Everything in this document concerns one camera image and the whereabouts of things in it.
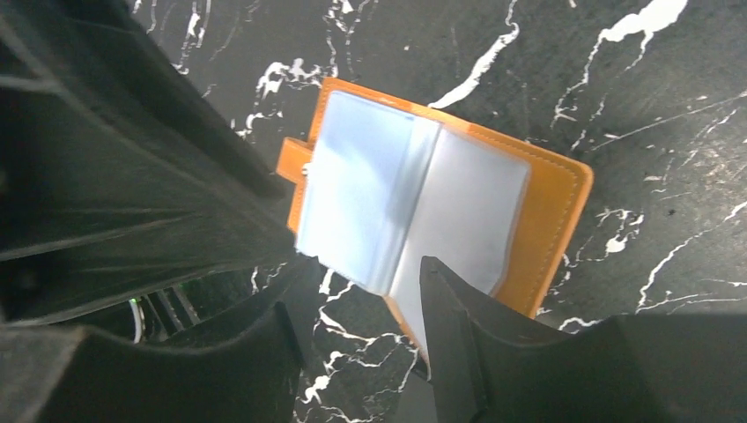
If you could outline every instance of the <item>orange leather card holder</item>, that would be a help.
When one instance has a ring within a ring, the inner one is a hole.
[[[510,308],[534,317],[550,287],[588,198],[593,181],[591,169],[578,161],[439,110],[340,79],[326,78],[317,101],[308,141],[286,138],[277,162],[277,173],[296,184],[288,216],[288,227],[294,233],[298,231],[306,187],[304,166],[311,160],[314,144],[322,126],[324,110],[329,95],[334,91],[351,93],[442,122],[529,164],[529,182],[514,232],[508,269],[495,297]],[[398,317],[399,313],[396,310],[392,311],[395,317]]]

